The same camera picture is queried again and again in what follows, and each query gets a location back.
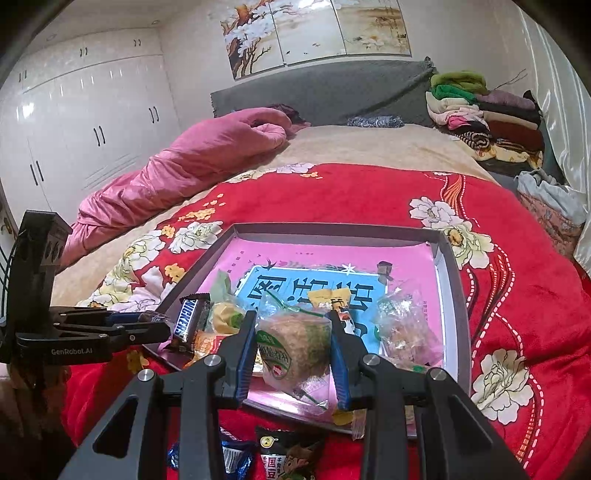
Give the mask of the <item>round cake green label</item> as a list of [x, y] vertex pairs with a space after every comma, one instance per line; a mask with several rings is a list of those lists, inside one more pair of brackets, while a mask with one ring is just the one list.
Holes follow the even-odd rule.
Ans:
[[332, 321], [328, 311], [263, 292], [256, 310], [256, 342], [267, 386], [320, 415], [329, 408]]

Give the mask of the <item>blue snack pack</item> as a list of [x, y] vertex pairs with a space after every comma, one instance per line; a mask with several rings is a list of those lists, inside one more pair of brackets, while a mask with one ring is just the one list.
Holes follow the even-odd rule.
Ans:
[[250, 467], [254, 460], [256, 444], [235, 437], [220, 427], [221, 448], [224, 460], [225, 480], [246, 480], [250, 478]]

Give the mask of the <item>clear reddish pastry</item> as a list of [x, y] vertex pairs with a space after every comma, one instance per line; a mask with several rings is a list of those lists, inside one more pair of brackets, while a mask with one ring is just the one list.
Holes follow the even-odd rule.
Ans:
[[374, 323], [393, 322], [410, 324], [425, 319], [421, 287], [412, 281], [401, 282], [377, 302]]

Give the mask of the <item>clear flaky pastry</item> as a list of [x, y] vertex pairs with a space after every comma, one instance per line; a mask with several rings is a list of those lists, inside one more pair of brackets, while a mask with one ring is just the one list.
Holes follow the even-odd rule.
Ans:
[[381, 353], [394, 366], [423, 371], [443, 361], [443, 343], [430, 328], [426, 316], [415, 323], [393, 322], [387, 325], [375, 324], [375, 327]]

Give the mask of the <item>floral wall painting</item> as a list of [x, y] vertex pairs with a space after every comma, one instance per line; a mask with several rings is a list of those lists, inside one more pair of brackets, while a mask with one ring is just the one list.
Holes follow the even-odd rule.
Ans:
[[411, 54], [397, 1], [228, 1], [219, 23], [236, 80], [327, 58]]

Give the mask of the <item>yellow snack bar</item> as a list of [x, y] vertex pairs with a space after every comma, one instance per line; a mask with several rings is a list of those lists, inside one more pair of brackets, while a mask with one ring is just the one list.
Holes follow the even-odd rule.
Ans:
[[308, 292], [311, 305], [318, 309], [329, 309], [339, 315], [346, 333], [355, 334], [356, 325], [353, 316], [349, 312], [349, 301], [352, 292], [349, 288], [321, 289]]

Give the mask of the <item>beige bed sheet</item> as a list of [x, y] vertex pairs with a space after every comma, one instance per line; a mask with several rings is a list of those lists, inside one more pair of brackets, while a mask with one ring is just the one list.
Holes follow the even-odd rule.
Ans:
[[489, 174], [444, 134], [419, 125], [396, 129], [308, 127], [273, 156], [216, 183], [97, 247], [54, 281], [59, 306], [124, 302], [160, 274], [158, 296], [179, 281], [229, 225], [246, 221], [384, 224], [394, 195], [422, 172]]

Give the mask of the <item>black green pea snack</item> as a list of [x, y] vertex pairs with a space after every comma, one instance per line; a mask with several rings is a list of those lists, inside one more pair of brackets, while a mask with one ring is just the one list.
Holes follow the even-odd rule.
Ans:
[[311, 480], [324, 450], [325, 435], [317, 431], [256, 427], [256, 441], [266, 479]]

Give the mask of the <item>red floral blanket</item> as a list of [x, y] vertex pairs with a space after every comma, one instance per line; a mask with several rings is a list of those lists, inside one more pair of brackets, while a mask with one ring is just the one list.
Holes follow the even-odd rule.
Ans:
[[[575, 266], [516, 197], [490, 181], [422, 172], [394, 195], [393, 214], [369, 225], [430, 228], [452, 246], [476, 406], [531, 478], [588, 478], [590, 297]], [[103, 307], [157, 306], [182, 278], [152, 296], [159, 274], [149, 267], [126, 301]]]

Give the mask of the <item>pink Chinese workbook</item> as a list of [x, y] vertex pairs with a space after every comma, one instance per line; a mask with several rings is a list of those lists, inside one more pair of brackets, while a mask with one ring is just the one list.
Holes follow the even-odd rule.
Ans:
[[349, 288], [355, 334], [370, 353], [378, 354], [380, 343], [373, 321], [377, 300], [401, 282], [412, 281], [421, 287], [429, 326], [443, 343], [440, 365], [455, 369], [448, 267], [439, 245], [424, 240], [232, 233], [191, 267], [159, 310], [177, 319], [180, 299], [208, 293], [218, 270], [228, 272], [233, 293], [249, 308], [259, 305], [264, 290], [273, 290], [287, 303], [304, 305], [310, 291]]

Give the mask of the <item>orange packaged cake snack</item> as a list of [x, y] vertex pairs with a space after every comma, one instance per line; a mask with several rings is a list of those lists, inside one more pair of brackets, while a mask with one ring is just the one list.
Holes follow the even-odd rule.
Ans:
[[228, 334], [197, 331], [193, 338], [192, 358], [182, 368], [187, 369], [199, 360], [204, 359], [204, 357], [216, 354], [221, 342], [226, 337], [228, 337]]

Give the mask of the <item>cream satin curtain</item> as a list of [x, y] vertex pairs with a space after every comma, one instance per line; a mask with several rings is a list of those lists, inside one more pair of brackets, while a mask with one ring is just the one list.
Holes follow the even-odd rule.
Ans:
[[542, 108], [556, 161], [590, 208], [590, 94], [550, 34], [525, 10], [513, 8], [523, 36], [516, 55]]

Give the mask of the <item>light green pastry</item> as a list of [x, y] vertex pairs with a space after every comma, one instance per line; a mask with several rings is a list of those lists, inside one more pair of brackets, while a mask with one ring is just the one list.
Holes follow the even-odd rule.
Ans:
[[233, 294], [228, 272], [217, 271], [209, 296], [211, 310], [208, 314], [206, 330], [221, 335], [238, 333], [246, 310], [242, 300]]

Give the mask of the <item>stack of folded clothes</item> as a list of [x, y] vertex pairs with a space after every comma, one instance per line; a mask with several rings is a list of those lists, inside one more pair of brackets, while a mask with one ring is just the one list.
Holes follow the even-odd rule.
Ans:
[[425, 93], [427, 112], [485, 170], [517, 176], [543, 166], [542, 111], [531, 92], [489, 89], [472, 71], [437, 73]]

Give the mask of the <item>Snickers chocolate bar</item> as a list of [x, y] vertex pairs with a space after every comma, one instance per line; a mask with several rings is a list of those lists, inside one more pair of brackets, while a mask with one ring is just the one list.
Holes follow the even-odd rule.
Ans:
[[181, 353], [192, 352], [195, 334], [204, 330], [209, 311], [211, 295], [194, 293], [180, 299], [181, 308], [172, 332], [170, 348]]

